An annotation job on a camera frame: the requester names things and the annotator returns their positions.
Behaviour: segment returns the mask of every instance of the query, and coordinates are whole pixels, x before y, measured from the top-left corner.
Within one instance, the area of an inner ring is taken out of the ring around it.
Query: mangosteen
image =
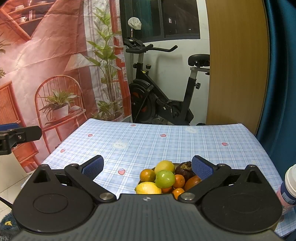
[[[191,161],[182,162],[179,166],[176,167],[175,174],[180,174],[185,178],[185,182],[188,181],[191,177],[195,176],[192,171]]]

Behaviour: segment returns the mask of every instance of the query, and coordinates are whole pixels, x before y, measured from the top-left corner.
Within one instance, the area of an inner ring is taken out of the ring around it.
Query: bike handlebar
[[[156,50],[156,51],[162,51],[162,52],[172,52],[174,51],[176,48],[178,48],[177,45],[175,45],[174,47],[170,48],[170,49],[163,49],[163,48],[154,48],[153,44],[149,44],[148,46],[145,47],[134,47],[134,48],[127,48],[126,52],[127,53],[146,53],[148,50]]]
[[[153,44],[149,44],[148,46],[142,47],[135,47],[135,48],[127,48],[127,53],[145,53],[148,50],[151,50],[153,48]]]
[[[175,45],[174,47],[172,47],[172,48],[170,48],[170,49],[152,48],[151,50],[162,51],[162,52],[172,52],[172,51],[174,51],[176,48],[178,48],[177,45]]]

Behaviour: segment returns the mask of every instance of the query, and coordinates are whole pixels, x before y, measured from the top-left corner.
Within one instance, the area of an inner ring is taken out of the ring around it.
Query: wooden door
[[[207,125],[244,124],[256,133],[269,65],[263,0],[206,0],[210,33]]]

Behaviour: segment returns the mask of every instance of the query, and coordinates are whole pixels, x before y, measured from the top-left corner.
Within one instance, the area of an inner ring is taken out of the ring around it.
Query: chair illustration
[[[66,116],[57,119],[54,116],[52,109],[45,109],[49,104],[49,99],[47,97],[54,96],[55,93],[61,93],[63,91],[72,93],[72,95],[77,97],[72,98],[72,101],[67,104],[68,115],[66,113]],[[85,115],[86,110],[82,101],[82,91],[79,83],[74,78],[67,75],[56,75],[45,80],[36,91],[35,106],[39,125],[42,130],[42,136],[49,153],[51,153],[51,151],[46,137],[47,131],[55,129],[60,141],[62,142],[63,139],[58,127],[73,121],[74,125],[78,128],[80,126],[78,119],[83,118],[84,121],[87,120]]]

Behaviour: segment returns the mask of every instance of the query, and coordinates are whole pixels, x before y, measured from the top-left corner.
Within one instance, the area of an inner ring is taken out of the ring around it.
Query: window
[[[131,28],[127,24],[131,17],[140,19],[142,29],[133,34],[144,42],[200,39],[196,0],[121,0],[123,37],[131,36]]]

